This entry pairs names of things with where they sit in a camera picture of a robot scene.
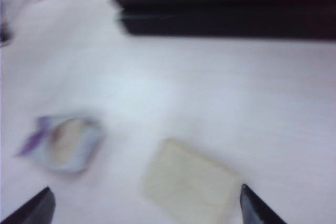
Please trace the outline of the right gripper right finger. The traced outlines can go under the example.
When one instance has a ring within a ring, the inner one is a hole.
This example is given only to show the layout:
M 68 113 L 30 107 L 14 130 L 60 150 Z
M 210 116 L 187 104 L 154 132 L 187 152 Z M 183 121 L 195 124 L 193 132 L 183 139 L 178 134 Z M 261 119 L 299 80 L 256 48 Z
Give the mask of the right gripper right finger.
M 247 184 L 240 191 L 244 224 L 286 224 Z

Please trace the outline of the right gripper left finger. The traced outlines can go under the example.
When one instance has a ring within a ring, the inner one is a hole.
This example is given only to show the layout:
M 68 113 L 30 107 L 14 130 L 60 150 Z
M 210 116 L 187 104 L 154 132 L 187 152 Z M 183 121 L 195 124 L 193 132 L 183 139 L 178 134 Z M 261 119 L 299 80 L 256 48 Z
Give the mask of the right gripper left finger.
M 1 224 L 51 223 L 55 208 L 55 195 L 50 187 L 45 187 L 2 220 Z

